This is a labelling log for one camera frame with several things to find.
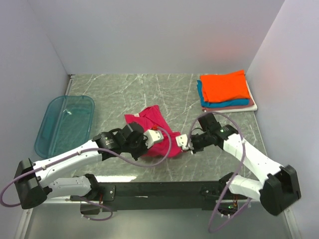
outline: pink folded cloth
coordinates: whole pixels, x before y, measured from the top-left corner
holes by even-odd
[[[251,107],[253,106],[255,103],[252,99],[249,99],[249,104],[246,106],[227,106],[227,107],[222,107],[222,108],[206,108],[206,107],[202,107],[201,110],[202,111],[220,111],[220,110],[233,110],[233,109],[244,109],[247,107]]]
[[[159,126],[165,129],[171,137],[172,147],[168,157],[175,157],[176,155],[182,153],[180,147],[177,146],[175,138],[180,135],[180,132],[173,132],[168,126],[167,122],[161,115],[160,108],[158,105],[145,108],[139,113],[139,116],[135,115],[124,115],[126,123],[136,122],[141,125],[144,131],[153,128],[154,126]],[[167,135],[163,132],[164,140],[161,143],[154,144],[151,147],[146,156],[165,156],[169,147],[169,140]]]

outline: white wall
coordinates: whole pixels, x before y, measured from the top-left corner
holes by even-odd
[[[33,145],[48,103],[63,95],[67,74],[26,0],[0,1],[0,188]],[[17,203],[15,188],[4,195]],[[0,206],[1,238],[13,238],[22,209]]]
[[[28,0],[66,71],[248,69],[284,0]]]
[[[286,0],[247,77],[269,155],[296,168],[294,212],[305,239],[318,238],[319,1]]]

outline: crumpled pink fabric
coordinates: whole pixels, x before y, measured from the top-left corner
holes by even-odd
[[[134,115],[124,115],[126,123],[132,123],[136,122],[140,124],[144,131],[151,129],[154,126],[159,126],[165,129],[172,141],[171,151],[168,155],[168,157],[174,157],[180,153],[182,153],[182,150],[180,147],[177,146],[177,142],[175,140],[175,137],[180,135],[180,132],[173,132],[166,121],[164,120],[163,116],[161,115],[160,108],[158,105],[150,106],[145,108],[142,112],[139,113],[139,117]],[[166,134],[163,132],[164,140],[161,143],[156,143],[151,147],[148,152],[147,156],[155,157],[155,156],[165,156],[168,150],[169,141]]]

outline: marble table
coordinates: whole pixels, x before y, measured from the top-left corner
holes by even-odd
[[[145,107],[159,105],[163,117],[173,131],[188,133],[192,121],[202,113],[196,80],[199,74],[103,74],[74,75],[71,77],[69,95],[87,95],[95,102],[91,136],[125,125],[124,114],[135,114]],[[265,153],[265,148],[253,112],[230,113],[241,127],[245,138]],[[222,125],[229,123],[216,117]],[[158,158],[143,158],[140,162],[154,163]],[[84,166],[67,176],[92,173],[116,181],[202,181],[218,180],[235,171],[239,161],[215,146],[205,148],[195,155],[182,153],[154,168],[130,165],[121,159]],[[255,178],[245,167],[240,175]]]

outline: stack of folded clothes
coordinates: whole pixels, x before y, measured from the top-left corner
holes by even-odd
[[[197,90],[203,111],[238,112],[257,109],[244,70],[227,75],[200,76]]]

